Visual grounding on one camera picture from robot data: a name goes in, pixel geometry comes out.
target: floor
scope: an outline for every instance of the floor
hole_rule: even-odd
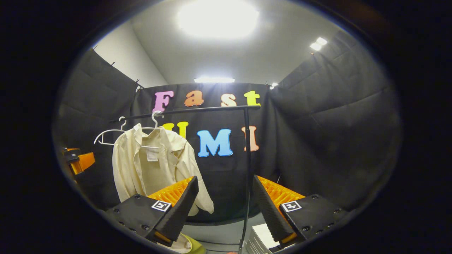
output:
[[[265,223],[262,214],[248,219],[245,241],[248,239],[251,227]],[[190,226],[184,225],[182,233],[199,241],[206,249],[206,254],[225,254],[226,252],[239,250],[239,242],[242,237],[243,221],[221,226]],[[242,248],[243,254],[248,254],[246,248]]]

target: white wall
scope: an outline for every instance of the white wall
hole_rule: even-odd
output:
[[[144,87],[167,85],[168,82],[150,60],[132,29],[130,21],[107,34],[94,51],[120,72]]]

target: colorful foam letter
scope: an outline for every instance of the colorful foam letter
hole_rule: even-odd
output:
[[[204,100],[202,99],[202,92],[199,90],[191,91],[187,94],[187,99],[185,100],[185,106],[191,107],[191,106],[199,106],[204,103]]]
[[[221,96],[222,103],[220,105],[222,107],[237,106],[237,103],[234,100],[235,100],[235,95],[233,95],[233,94],[223,94]]]
[[[231,156],[232,150],[229,144],[229,134],[231,133],[230,129],[221,129],[215,140],[212,135],[210,135],[209,131],[203,130],[198,131],[200,144],[200,151],[198,153],[199,157],[207,157],[209,153],[207,152],[207,148],[210,153],[214,156],[217,153],[218,147],[220,150],[218,151],[219,156]]]
[[[179,127],[179,135],[181,135],[183,138],[186,138],[186,130],[187,130],[188,122],[178,122],[177,127]],[[172,131],[174,128],[173,123],[165,123],[162,125],[165,130]]]
[[[155,99],[155,106],[152,112],[156,110],[165,111],[165,108],[163,106],[168,106],[168,103],[170,102],[170,97],[174,97],[174,91],[165,91],[165,92],[157,92],[155,93],[156,99]]]
[[[260,103],[256,103],[256,98],[260,98],[259,94],[256,94],[255,91],[249,91],[248,93],[244,94],[243,96],[246,97],[246,102],[248,105],[259,105]]]
[[[254,132],[256,131],[256,126],[250,126],[250,145],[251,145],[251,151],[257,151],[259,150],[259,146],[256,144],[256,137],[254,136]],[[243,133],[245,133],[245,137],[246,137],[246,132],[245,132],[245,127],[242,127],[242,131]]]

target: horizontal bar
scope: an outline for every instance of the horizontal bar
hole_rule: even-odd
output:
[[[161,114],[156,115],[172,115],[172,114],[179,114],[179,113],[198,113],[198,112],[208,112],[208,111],[229,111],[229,110],[239,110],[239,109],[259,109],[259,105],[250,105],[250,106],[234,106],[234,107],[210,107],[210,108],[188,108],[188,109],[180,109],[180,110],[173,110],[173,111],[163,111]],[[150,118],[152,117],[152,114],[144,114],[139,116],[133,116],[133,117],[127,117],[123,118],[122,120],[129,120],[129,119],[137,119],[137,118]]]

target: white ceiling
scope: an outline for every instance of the white ceiling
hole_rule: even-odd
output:
[[[244,0],[259,11],[251,35],[233,40],[194,38],[181,31],[176,20],[180,7],[192,1],[166,0],[132,19],[138,40],[169,84],[192,83],[202,75],[243,83],[279,82],[311,55],[311,43],[318,37],[329,40],[339,30],[289,1]]]

